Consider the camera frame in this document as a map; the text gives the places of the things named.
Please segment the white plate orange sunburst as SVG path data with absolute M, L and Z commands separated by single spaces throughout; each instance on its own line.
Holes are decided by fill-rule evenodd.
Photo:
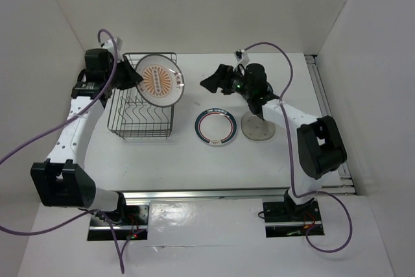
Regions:
M 138 92 L 153 106 L 174 106 L 184 94 L 185 80 L 180 68 L 170 58 L 161 54 L 144 56 L 136 66 L 143 78 Z

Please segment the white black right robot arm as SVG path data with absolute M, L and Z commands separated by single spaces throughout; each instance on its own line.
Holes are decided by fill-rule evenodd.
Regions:
M 325 175 L 347 159 L 335 120 L 315 117 L 284 103 L 274 94 L 261 64 L 221 64 L 200 85 L 211 93 L 241 95 L 254 115 L 287 131 L 291 185 L 283 197 L 283 212 L 290 220 L 301 219 L 321 190 Z

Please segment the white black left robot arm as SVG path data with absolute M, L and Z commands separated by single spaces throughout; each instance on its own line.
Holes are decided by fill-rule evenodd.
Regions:
M 125 197 L 96 185 L 84 170 L 86 152 L 113 90 L 136 87 L 143 79 L 118 48 L 90 49 L 84 61 L 71 91 L 67 124 L 45 161 L 32 165 L 30 175 L 44 206 L 99 210 L 111 223 L 121 224 L 128 217 Z

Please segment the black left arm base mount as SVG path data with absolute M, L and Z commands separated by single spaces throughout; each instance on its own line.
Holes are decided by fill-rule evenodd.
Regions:
M 131 239 L 133 241 L 144 241 L 148 238 L 149 204 L 127 205 L 124 214 L 115 218 L 109 213 L 108 217 L 120 241 Z M 92 216 L 89 222 L 88 241 L 111 241 L 113 239 L 110 225 L 102 216 Z

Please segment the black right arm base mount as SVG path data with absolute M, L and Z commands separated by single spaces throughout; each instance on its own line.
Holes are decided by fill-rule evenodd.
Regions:
M 283 202 L 264 202 L 257 216 L 265 222 L 267 238 L 324 235 L 320 208 L 316 200 L 297 216 L 290 216 Z

